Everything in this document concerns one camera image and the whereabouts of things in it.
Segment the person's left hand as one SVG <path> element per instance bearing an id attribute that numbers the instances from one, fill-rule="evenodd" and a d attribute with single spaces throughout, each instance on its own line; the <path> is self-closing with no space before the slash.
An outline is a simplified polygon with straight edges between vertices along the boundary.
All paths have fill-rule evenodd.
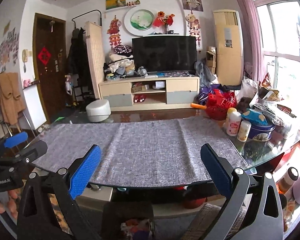
<path id="1" fill-rule="evenodd" d="M 18 217 L 18 210 L 16 200 L 18 199 L 18 190 L 10 190 L 7 192 L 8 194 L 8 201 L 0 201 L 0 214 L 6 212 L 7 210 L 10 212 L 11 216 L 14 219 Z"/>

